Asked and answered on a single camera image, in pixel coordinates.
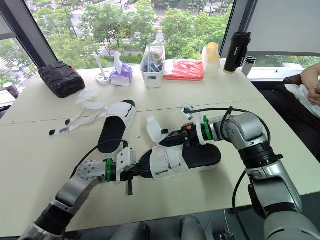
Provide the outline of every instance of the white plastic bottle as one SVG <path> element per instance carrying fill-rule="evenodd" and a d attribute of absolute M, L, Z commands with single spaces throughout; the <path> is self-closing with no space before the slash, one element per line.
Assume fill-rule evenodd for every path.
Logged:
<path fill-rule="evenodd" d="M 216 75 L 221 66 L 218 44 L 215 42 L 208 43 L 202 50 L 201 58 L 204 74 Z"/>

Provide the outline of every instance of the tissue box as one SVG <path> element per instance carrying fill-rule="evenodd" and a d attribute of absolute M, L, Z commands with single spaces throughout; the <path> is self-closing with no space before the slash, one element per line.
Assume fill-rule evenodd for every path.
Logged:
<path fill-rule="evenodd" d="M 121 74 L 115 68 L 113 69 L 110 74 L 110 82 L 112 85 L 130 87 L 132 74 L 132 68 L 124 63 L 121 68 Z"/>

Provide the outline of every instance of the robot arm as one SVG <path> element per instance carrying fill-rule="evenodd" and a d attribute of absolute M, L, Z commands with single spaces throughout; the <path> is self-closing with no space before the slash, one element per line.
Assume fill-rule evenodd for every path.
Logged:
<path fill-rule="evenodd" d="M 191 110 L 183 108 L 181 111 L 190 120 Z M 197 128 L 201 126 L 200 137 L 195 137 L 194 127 L 190 132 L 187 131 L 188 127 L 183 126 L 181 134 L 190 143 L 196 142 L 198 138 L 205 141 L 227 140 L 234 145 L 250 180 L 248 191 L 253 208 L 266 219 L 266 240 L 320 239 L 314 225 L 300 214 L 302 201 L 299 193 L 280 160 L 283 156 L 274 154 L 263 133 L 260 119 L 247 112 L 237 116 L 229 115 L 223 126 L 222 123 L 222 116 L 211 119 L 204 116 L 203 123 L 196 123 Z M 160 144 L 171 145 L 170 135 Z"/>
<path fill-rule="evenodd" d="M 125 182 L 129 184 L 129 195 L 132 195 L 133 176 L 143 175 L 149 169 L 136 164 L 136 153 L 129 147 L 118 155 L 117 161 L 111 158 L 106 161 L 89 160 L 81 164 L 70 180 L 58 191 L 42 212 L 19 240 L 60 240 L 71 219 L 87 200 L 91 190 L 105 182 Z"/>

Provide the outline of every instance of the person's arm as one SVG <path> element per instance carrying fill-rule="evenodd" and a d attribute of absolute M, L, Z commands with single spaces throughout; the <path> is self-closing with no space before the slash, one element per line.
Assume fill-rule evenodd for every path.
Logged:
<path fill-rule="evenodd" d="M 320 105 L 320 94 L 316 93 L 315 87 L 319 85 L 318 76 L 320 75 L 320 63 L 306 68 L 301 73 L 301 80 L 309 90 L 308 99 L 315 105 Z"/>

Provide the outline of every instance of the small red item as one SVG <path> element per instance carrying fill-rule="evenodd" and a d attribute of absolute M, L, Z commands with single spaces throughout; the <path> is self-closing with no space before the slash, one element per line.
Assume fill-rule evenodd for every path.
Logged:
<path fill-rule="evenodd" d="M 163 79 L 182 81 L 202 81 L 204 67 L 198 60 L 166 60 Z"/>

